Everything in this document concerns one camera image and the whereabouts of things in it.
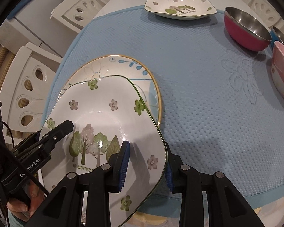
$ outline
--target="plate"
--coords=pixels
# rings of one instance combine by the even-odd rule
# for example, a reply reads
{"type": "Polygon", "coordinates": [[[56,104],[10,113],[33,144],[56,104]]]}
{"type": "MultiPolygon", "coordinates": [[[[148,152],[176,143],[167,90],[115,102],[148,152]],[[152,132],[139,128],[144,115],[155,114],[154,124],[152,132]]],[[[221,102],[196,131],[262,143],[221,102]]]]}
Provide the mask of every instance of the plate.
{"type": "MultiPolygon", "coordinates": [[[[167,163],[163,137],[135,85],[123,76],[107,76],[74,84],[60,97],[44,123],[40,137],[65,120],[74,130],[56,144],[42,167],[50,192],[69,172],[93,171],[130,142],[124,187],[109,193],[111,226],[124,224],[153,192],[167,163]]],[[[82,222],[86,216],[85,194],[82,222]]]]}
{"type": "Polygon", "coordinates": [[[162,107],[158,84],[146,66],[129,56],[109,55],[86,63],[66,82],[58,99],[75,83],[111,75],[125,76],[134,83],[159,126],[162,107]]]}
{"type": "Polygon", "coordinates": [[[171,19],[200,19],[217,10],[208,0],[146,0],[144,9],[171,19]]]}

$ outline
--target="bowl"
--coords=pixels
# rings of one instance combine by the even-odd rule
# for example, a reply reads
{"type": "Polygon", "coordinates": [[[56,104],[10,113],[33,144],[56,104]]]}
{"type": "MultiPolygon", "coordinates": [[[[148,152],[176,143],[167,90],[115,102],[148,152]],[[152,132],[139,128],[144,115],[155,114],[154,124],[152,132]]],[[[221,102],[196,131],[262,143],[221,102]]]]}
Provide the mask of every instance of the bowl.
{"type": "Polygon", "coordinates": [[[42,167],[44,186],[52,191],[69,172],[93,171],[128,140],[130,161],[124,187],[119,194],[109,193],[111,227],[123,225],[158,185],[167,163],[162,134],[147,105],[129,79],[105,76],[68,88],[48,116],[40,137],[64,120],[72,121],[74,129],[56,144],[52,159],[42,167]]]}
{"type": "Polygon", "coordinates": [[[284,34],[275,26],[273,26],[270,29],[270,35],[271,35],[271,38],[272,38],[271,43],[270,43],[270,46],[271,46],[272,49],[273,49],[273,45],[274,45],[275,41],[279,41],[279,42],[284,44],[284,34]]]}
{"type": "Polygon", "coordinates": [[[274,42],[270,72],[274,85],[284,97],[284,45],[279,41],[274,42]]]}
{"type": "Polygon", "coordinates": [[[249,50],[262,51],[272,40],[264,25],[255,17],[235,7],[225,8],[224,23],[230,36],[249,50]]]}

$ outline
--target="textured tablecloth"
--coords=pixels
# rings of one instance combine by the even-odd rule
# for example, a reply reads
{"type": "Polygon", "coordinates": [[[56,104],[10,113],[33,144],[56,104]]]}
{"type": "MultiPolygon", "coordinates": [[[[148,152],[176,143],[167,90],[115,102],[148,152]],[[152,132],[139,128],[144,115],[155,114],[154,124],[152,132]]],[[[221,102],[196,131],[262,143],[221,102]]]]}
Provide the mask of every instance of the textured tablecloth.
{"type": "MultiPolygon", "coordinates": [[[[57,71],[43,121],[68,78],[107,54],[134,57],[154,74],[164,106],[160,129],[184,163],[224,172],[253,208],[284,196],[284,99],[270,76],[270,48],[255,53],[239,46],[221,11],[183,21],[141,6],[120,10],[78,34],[57,71]]],[[[141,210],[168,216],[179,207],[180,195],[171,195],[163,180],[141,210]]]]}

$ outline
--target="chair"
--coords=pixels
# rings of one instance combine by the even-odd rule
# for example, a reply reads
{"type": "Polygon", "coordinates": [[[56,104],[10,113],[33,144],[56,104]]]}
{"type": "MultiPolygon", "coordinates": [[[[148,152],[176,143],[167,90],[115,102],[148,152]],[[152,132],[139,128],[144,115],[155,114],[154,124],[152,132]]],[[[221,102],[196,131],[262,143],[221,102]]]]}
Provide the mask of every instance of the chair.
{"type": "MultiPolygon", "coordinates": [[[[62,58],[32,43],[17,52],[4,79],[0,101],[2,120],[11,130],[36,132],[40,129],[45,101],[62,58]]],[[[12,144],[4,126],[5,142],[12,144]]],[[[15,145],[22,139],[15,137],[15,145]]]]}
{"type": "Polygon", "coordinates": [[[79,33],[104,5],[103,0],[64,0],[54,8],[50,18],[79,33]]]}
{"type": "Polygon", "coordinates": [[[265,0],[251,0],[248,5],[269,28],[276,25],[281,19],[281,16],[273,6],[265,0]]]}

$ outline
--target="human hand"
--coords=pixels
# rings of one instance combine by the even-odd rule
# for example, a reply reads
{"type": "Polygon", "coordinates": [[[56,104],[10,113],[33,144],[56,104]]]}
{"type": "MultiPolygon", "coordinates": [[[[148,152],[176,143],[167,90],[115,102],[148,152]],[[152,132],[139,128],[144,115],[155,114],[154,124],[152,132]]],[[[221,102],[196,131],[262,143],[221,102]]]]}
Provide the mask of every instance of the human hand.
{"type": "Polygon", "coordinates": [[[17,218],[27,222],[30,217],[34,214],[37,208],[41,205],[44,200],[44,195],[41,189],[33,182],[30,181],[28,192],[31,197],[30,199],[30,207],[18,199],[10,198],[8,200],[7,208],[11,211],[11,213],[17,218]]]}

